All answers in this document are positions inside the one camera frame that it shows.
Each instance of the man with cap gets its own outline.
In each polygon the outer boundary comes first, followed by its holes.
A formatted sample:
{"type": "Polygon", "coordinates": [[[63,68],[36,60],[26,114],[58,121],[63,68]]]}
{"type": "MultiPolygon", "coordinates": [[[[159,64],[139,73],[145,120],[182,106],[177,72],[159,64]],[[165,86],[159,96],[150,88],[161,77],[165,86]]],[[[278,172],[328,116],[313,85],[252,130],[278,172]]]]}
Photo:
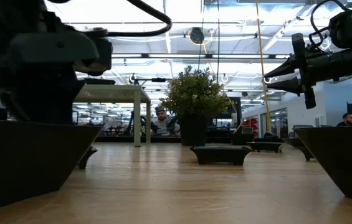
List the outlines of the man with cap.
{"type": "Polygon", "coordinates": [[[173,125],[170,124],[171,119],[169,119],[166,115],[166,111],[164,110],[163,107],[157,106],[155,108],[156,115],[158,117],[158,120],[154,122],[154,125],[157,126],[157,130],[153,131],[153,134],[158,135],[158,136],[170,136],[171,131],[174,131],[175,134],[178,134],[180,132],[180,125],[174,124],[174,130],[173,125]]]}

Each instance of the black planter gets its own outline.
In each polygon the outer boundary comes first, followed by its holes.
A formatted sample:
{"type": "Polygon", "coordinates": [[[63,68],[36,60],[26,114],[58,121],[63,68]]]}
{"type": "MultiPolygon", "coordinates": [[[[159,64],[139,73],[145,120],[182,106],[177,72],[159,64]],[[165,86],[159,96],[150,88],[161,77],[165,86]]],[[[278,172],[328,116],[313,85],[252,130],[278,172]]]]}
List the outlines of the black planter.
{"type": "Polygon", "coordinates": [[[352,127],[297,128],[295,132],[336,186],[352,198],[352,127]]]}
{"type": "Polygon", "coordinates": [[[59,190],[100,131],[0,121],[0,207],[59,190]]]}
{"type": "Polygon", "coordinates": [[[181,118],[181,144],[184,146],[204,146],[206,143],[206,118],[181,118]]]}

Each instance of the potted plant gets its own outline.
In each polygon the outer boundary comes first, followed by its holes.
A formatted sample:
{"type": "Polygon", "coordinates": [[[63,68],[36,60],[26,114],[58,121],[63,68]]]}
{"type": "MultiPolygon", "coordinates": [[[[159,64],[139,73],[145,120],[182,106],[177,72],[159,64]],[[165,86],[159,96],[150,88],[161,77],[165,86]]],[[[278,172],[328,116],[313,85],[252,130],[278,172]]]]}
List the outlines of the potted plant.
{"type": "Polygon", "coordinates": [[[169,83],[161,106],[175,112],[180,121],[181,142],[202,146],[206,142],[207,121],[224,112],[230,104],[222,91],[223,84],[214,81],[209,68],[191,71],[188,66],[169,83]]]}

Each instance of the green plant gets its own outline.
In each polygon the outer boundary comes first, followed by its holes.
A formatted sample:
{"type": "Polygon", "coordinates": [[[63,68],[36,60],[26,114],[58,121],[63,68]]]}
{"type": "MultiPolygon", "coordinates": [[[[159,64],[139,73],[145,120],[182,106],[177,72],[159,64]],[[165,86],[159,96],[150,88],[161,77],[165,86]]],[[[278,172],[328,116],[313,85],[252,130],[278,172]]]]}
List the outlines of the green plant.
{"type": "Polygon", "coordinates": [[[161,98],[161,106],[171,110],[178,117],[213,118],[225,112],[230,101],[222,91],[223,84],[214,82],[209,68],[194,70],[188,66],[169,83],[166,98],[161,98]]]}

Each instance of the wooden table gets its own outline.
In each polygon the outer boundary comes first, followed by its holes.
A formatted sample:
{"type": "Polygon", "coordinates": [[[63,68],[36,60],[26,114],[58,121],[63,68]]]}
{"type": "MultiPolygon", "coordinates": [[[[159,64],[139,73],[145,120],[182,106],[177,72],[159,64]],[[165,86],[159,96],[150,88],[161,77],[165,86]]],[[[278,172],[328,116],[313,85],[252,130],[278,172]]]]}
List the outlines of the wooden table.
{"type": "Polygon", "coordinates": [[[151,142],[151,99],[138,85],[85,85],[76,96],[75,103],[133,103],[134,146],[141,146],[141,109],[146,103],[146,143],[151,142]]]}

